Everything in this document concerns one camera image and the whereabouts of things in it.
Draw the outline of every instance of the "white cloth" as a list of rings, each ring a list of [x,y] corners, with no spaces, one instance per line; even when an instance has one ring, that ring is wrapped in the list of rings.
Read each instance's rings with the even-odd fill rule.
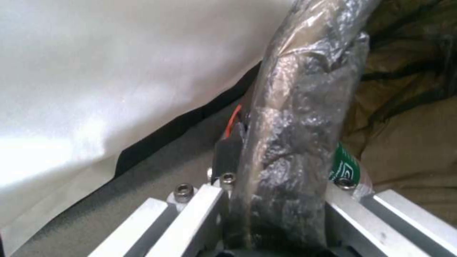
[[[292,0],[0,0],[0,234],[11,255],[120,152],[252,68]]]

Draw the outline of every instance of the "bottle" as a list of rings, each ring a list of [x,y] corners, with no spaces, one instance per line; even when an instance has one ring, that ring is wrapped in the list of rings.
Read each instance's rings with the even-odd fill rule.
[[[366,169],[338,142],[329,180],[335,181],[340,177],[348,178],[354,183],[356,187],[352,192],[352,197],[357,201],[363,196],[373,193],[373,184]]]

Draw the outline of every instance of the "plastic bag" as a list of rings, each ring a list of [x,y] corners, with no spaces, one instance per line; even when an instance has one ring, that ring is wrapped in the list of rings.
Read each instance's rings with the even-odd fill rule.
[[[225,227],[228,247],[316,252],[324,193],[377,0],[298,0],[270,44]]]

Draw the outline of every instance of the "hex socket bolt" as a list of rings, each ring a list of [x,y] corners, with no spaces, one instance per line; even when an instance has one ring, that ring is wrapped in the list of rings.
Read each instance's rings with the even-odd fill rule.
[[[341,190],[351,191],[356,188],[356,184],[347,177],[338,177],[335,179],[335,185],[337,185]]]
[[[233,187],[236,182],[236,175],[235,173],[227,172],[222,174],[219,178],[221,182],[221,188],[224,190],[233,190]]]
[[[178,203],[188,203],[194,196],[194,187],[189,183],[179,184],[173,191],[173,195]]]

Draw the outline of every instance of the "tan fabric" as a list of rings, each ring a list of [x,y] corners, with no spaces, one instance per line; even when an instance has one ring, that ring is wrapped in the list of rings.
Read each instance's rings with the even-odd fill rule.
[[[392,188],[457,226],[457,1],[383,0],[367,31],[372,49],[341,141],[375,191]]]
[[[375,191],[392,188],[453,225],[457,225],[456,110],[453,97],[376,124],[361,154]]]

